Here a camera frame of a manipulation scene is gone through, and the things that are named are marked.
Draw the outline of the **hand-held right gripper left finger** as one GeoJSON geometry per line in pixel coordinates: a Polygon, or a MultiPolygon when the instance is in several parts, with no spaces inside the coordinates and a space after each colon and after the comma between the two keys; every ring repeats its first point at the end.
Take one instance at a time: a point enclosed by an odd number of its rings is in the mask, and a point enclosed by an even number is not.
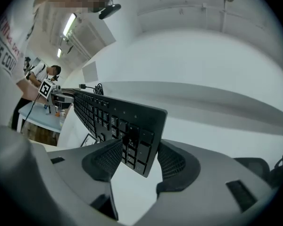
{"type": "Polygon", "coordinates": [[[118,221],[111,179],[122,158],[122,142],[99,144],[48,152],[59,176],[85,203],[118,221]]]}

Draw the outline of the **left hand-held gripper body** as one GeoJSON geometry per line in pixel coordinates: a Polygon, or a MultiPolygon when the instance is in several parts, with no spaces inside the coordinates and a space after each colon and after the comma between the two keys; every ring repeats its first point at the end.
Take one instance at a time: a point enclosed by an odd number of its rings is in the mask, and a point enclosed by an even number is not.
{"type": "Polygon", "coordinates": [[[44,108],[49,110],[49,114],[53,111],[53,113],[67,115],[74,103],[74,94],[62,89],[60,85],[53,83],[50,79],[43,80],[39,88],[39,94],[47,100],[44,108]]]}

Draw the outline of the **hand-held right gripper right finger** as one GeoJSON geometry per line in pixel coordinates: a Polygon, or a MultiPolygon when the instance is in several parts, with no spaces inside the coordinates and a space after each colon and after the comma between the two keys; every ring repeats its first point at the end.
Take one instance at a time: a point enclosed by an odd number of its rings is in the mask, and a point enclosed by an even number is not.
{"type": "Polygon", "coordinates": [[[274,194],[262,178],[222,153],[162,140],[158,162],[163,180],[139,226],[244,226],[274,194]]]}

